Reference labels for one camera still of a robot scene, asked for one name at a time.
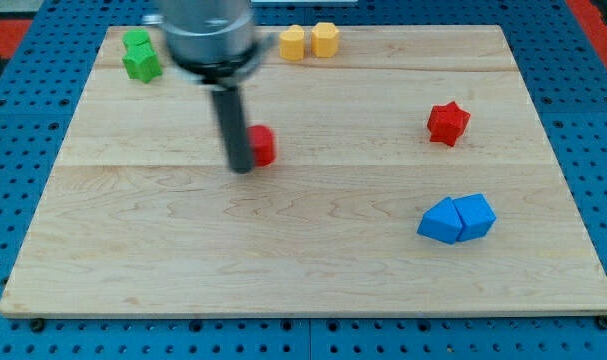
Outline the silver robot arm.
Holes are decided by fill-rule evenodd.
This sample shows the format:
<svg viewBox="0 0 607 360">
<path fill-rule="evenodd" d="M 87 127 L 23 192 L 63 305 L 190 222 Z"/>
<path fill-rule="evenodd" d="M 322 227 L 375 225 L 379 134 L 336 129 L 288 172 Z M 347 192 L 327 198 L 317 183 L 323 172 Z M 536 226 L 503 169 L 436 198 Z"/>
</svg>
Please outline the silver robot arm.
<svg viewBox="0 0 607 360">
<path fill-rule="evenodd" d="M 159 28 L 173 62 L 208 89 L 229 168 L 255 167 L 247 133 L 241 83 L 254 74 L 275 45 L 261 35 L 247 0 L 157 0 L 143 23 Z"/>
</svg>

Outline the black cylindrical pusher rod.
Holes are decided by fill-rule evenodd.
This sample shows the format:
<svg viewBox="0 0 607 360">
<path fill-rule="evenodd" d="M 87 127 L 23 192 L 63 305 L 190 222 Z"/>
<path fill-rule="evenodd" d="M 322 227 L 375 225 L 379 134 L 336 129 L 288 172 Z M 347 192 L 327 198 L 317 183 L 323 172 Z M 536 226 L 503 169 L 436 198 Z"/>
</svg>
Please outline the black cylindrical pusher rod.
<svg viewBox="0 0 607 360">
<path fill-rule="evenodd" d="M 254 168 L 241 92 L 238 87 L 215 88 L 211 91 L 214 110 L 223 139 L 229 168 L 237 174 Z"/>
</svg>

